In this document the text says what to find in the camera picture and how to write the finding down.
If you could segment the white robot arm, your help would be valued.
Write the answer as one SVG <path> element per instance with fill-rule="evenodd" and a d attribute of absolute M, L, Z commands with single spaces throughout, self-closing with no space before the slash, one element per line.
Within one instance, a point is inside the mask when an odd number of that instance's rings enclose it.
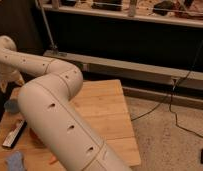
<path fill-rule="evenodd" d="M 82 87 L 75 65 L 55 58 L 17 52 L 15 43 L 0 36 L 0 76 L 11 69 L 28 73 L 18 106 L 25 120 L 67 171 L 132 171 L 117 153 L 70 106 Z"/>

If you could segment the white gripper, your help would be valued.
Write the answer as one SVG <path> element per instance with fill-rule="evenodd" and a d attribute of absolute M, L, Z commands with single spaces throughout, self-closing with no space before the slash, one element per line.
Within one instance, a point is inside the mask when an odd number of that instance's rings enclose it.
<path fill-rule="evenodd" d="M 9 82 L 15 82 L 18 86 L 23 86 L 25 81 L 18 69 L 0 64 L 0 89 L 3 93 L 6 92 Z"/>

